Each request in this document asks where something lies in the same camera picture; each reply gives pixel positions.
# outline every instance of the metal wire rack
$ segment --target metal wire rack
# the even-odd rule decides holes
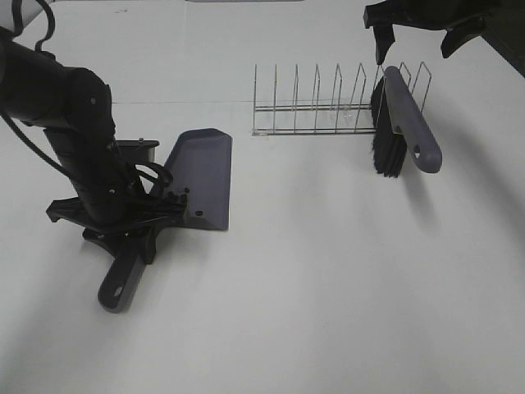
[[[419,64],[415,78],[404,62],[399,69],[410,88],[412,95],[420,103],[421,111],[427,101],[432,73],[425,62]],[[344,97],[345,80],[340,64],[336,65],[336,72],[331,86],[331,97],[322,99],[322,87],[319,65],[315,66],[311,99],[299,99],[299,66],[295,65],[291,100],[278,98],[280,83],[277,78],[278,70],[275,65],[273,73],[272,98],[267,101],[258,101],[258,66],[255,65],[253,78],[253,135],[361,135],[373,134],[370,97],[376,88],[380,72],[383,68],[376,68],[372,89],[368,86],[368,76],[362,63],[359,63],[354,83],[350,86],[351,94]]]

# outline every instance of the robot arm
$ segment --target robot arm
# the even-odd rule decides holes
[[[12,2],[20,6],[22,1]],[[18,21],[12,25],[19,27],[0,31],[0,117],[70,179],[78,197],[53,201],[47,214],[53,222],[65,219],[81,225],[87,241],[115,257],[98,300],[104,309],[118,313],[130,303],[145,266],[153,262],[161,230],[228,228],[231,137],[215,129],[186,132],[165,166],[152,163],[157,141],[115,139],[108,85],[90,70],[63,66],[41,49],[43,40],[35,50],[13,40],[21,24],[20,8],[15,11]],[[45,11],[48,38],[54,16],[49,7]],[[27,22],[35,14],[25,15]],[[38,149],[14,119],[44,128],[60,164]],[[149,193],[141,178],[153,183]]]
[[[446,30],[447,58],[480,35],[525,76],[525,0],[386,0],[365,7],[364,24],[376,38],[377,64],[395,42],[393,25]]]

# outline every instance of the black bristles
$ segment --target black bristles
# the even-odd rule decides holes
[[[374,166],[378,174],[397,178],[407,153],[407,143],[402,135],[394,134],[388,113],[384,80],[377,83],[372,93],[372,119],[376,134],[372,142]]]

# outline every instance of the black cable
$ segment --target black cable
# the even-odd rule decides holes
[[[46,3],[45,0],[35,1],[43,8],[44,12],[46,13],[46,16],[48,17],[48,32],[43,37],[43,39],[39,40],[34,46],[34,50],[36,52],[42,52],[42,44],[48,41],[50,38],[52,38],[53,34],[55,33],[56,21],[55,16],[53,15],[53,10],[49,6],[49,4]]]
[[[13,23],[15,25],[15,31],[13,31],[13,37],[18,37],[24,31],[24,20],[22,19],[22,0],[12,0],[11,2],[11,14],[13,15]]]
[[[51,39],[52,36],[55,34],[55,28],[57,27],[57,23],[53,14],[53,10],[46,2],[46,0],[35,1],[42,7],[44,12],[46,13],[46,17],[48,18],[48,31],[46,32],[46,35],[41,40],[39,40],[34,46],[34,50],[36,52],[42,52],[42,44]],[[21,35],[24,31],[24,19],[22,18],[22,0],[12,0],[11,14],[13,16],[13,23],[15,25],[13,34],[11,36],[12,38],[15,38]]]
[[[36,153],[36,155],[44,160],[47,164],[49,164],[51,167],[53,167],[55,170],[59,171],[62,175],[67,176],[71,181],[79,184],[80,186],[83,186],[84,188],[88,189],[88,187],[83,184],[83,182],[75,179],[74,176],[72,176],[64,167],[62,167],[60,164],[55,162],[52,158],[50,158],[43,150],[41,150],[38,146],[36,146],[33,141],[31,141],[27,136],[24,134],[24,132],[16,125],[16,123],[11,119],[7,113],[0,108],[0,117],[7,123],[7,125],[13,130],[15,135],[21,139],[21,141],[33,152]]]

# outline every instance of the handle hole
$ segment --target handle hole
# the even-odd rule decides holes
[[[115,289],[115,292],[113,293],[113,296],[114,297],[118,297],[121,293],[122,293],[122,290],[124,289],[123,286],[119,286]]]

